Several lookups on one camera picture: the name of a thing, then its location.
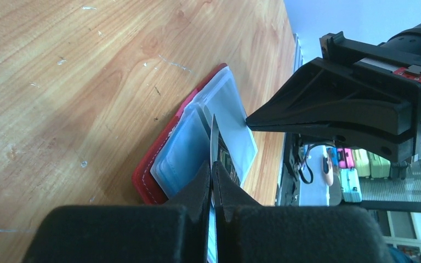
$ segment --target wire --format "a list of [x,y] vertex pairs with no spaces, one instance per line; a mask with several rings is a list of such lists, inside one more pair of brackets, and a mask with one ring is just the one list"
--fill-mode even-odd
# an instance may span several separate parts
[[[309,156],[309,152],[313,149],[313,148],[315,148],[315,147],[317,147],[317,146],[333,146],[334,147],[334,145],[331,145],[331,144],[328,144],[328,143],[321,143],[321,144],[312,144],[312,145],[310,145],[309,147],[308,147],[308,149],[306,150],[306,153],[305,153],[305,155],[304,155],[304,159],[301,161],[301,159],[299,158],[299,155],[297,155],[297,159],[298,159],[298,163],[299,163],[299,170],[298,170],[298,172],[299,172],[299,177],[301,177],[301,181],[303,181],[303,183],[305,183],[305,184],[307,184],[307,185],[309,185],[309,184],[312,184],[312,182],[314,181],[314,173],[312,172],[312,170],[311,170],[311,168],[309,167],[309,165],[308,165],[308,162],[307,162],[307,158],[308,158],[308,156]],[[309,171],[309,174],[310,174],[310,180],[309,181],[307,181],[307,179],[306,179],[306,177],[304,176],[304,173],[303,173],[303,166],[304,165],[306,165],[306,168],[308,169],[308,171]]]

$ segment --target luggage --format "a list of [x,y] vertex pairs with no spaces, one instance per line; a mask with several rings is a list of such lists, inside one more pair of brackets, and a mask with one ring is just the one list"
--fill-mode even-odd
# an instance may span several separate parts
[[390,179],[404,180],[407,174],[407,167],[409,164],[406,161],[400,163],[391,163]]
[[348,148],[338,149],[338,164],[342,169],[354,168],[354,161],[352,159],[352,150]]
[[367,151],[364,149],[353,150],[352,158],[354,160],[354,166],[357,169],[357,175],[359,177],[369,177],[370,163],[369,157],[367,157]]
[[367,156],[369,157],[372,178],[388,178],[390,176],[391,163],[389,160],[371,152],[367,152]]
[[340,174],[343,199],[349,203],[362,202],[361,186],[359,176],[355,168],[342,169]]
[[328,148],[327,149],[327,152],[330,155],[330,158],[332,159],[333,166],[338,167],[338,153],[337,153],[337,149],[335,147]]

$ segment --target wood grain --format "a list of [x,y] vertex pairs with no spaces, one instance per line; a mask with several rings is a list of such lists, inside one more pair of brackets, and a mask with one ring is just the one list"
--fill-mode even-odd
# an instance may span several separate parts
[[[0,0],[0,262],[57,206],[141,203],[135,166],[214,66],[250,114],[293,54],[281,0]],[[244,188],[271,205],[283,135],[254,137]]]

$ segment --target teal suitcase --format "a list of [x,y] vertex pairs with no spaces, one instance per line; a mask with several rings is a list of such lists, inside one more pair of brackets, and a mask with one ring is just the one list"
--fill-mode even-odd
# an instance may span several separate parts
[[389,160],[371,152],[367,152],[367,156],[371,167],[371,178],[388,178],[390,176],[391,163]]
[[343,199],[348,203],[362,202],[361,186],[359,185],[359,176],[355,168],[342,169],[340,173],[341,190]]

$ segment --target pink suitcase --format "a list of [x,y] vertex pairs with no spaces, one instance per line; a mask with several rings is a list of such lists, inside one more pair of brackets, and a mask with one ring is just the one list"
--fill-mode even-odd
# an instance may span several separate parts
[[348,148],[338,148],[338,164],[341,169],[354,168],[352,150]]

